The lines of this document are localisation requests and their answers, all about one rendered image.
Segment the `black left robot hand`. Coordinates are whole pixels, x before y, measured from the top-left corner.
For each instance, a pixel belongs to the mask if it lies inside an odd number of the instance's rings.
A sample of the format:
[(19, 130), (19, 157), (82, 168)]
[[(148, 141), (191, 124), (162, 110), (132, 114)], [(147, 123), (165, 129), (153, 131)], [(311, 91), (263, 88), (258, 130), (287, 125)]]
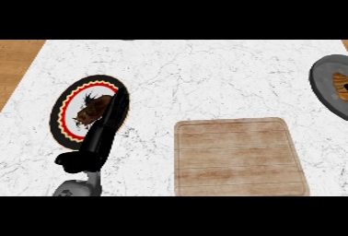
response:
[(114, 133), (125, 121), (129, 110), (129, 93), (120, 88), (110, 99), (101, 118), (95, 120), (84, 137), (78, 151), (64, 152), (54, 163), (67, 173), (97, 172), (106, 162), (113, 145)]

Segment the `wooden cutting board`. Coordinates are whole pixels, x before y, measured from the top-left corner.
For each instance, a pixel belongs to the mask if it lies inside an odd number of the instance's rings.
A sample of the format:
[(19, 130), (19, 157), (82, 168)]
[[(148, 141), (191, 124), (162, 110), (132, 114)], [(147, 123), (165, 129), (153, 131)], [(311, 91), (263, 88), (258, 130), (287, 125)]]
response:
[(176, 122), (173, 193), (309, 195), (284, 120), (269, 117)]

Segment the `grey pan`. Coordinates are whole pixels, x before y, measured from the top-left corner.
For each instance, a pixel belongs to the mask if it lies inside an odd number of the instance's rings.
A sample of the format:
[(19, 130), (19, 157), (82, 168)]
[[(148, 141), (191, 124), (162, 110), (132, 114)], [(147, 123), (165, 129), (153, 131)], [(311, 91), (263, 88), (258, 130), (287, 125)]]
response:
[(331, 80), (336, 72), (348, 76), (348, 55), (325, 55), (311, 66), (308, 81), (324, 107), (348, 121), (348, 102), (339, 98)]

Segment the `brown croissant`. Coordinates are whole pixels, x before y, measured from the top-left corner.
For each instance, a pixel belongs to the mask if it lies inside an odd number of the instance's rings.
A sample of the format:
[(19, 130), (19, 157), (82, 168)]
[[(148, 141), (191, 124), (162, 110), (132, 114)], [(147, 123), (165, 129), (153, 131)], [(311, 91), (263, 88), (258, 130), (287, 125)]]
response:
[(343, 101), (348, 102), (348, 76), (336, 72), (331, 75), (331, 80), (337, 96)]

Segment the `black round patterned plate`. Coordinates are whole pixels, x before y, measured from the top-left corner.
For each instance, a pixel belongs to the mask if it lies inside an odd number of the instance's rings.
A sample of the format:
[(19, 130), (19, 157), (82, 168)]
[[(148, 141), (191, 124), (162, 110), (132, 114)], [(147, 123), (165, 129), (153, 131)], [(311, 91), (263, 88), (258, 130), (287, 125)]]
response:
[(123, 86), (120, 80), (106, 75), (92, 75), (79, 79), (60, 94), (51, 108), (48, 126), (57, 143), (78, 150), (91, 128), (78, 121), (78, 112), (103, 95), (113, 95)]

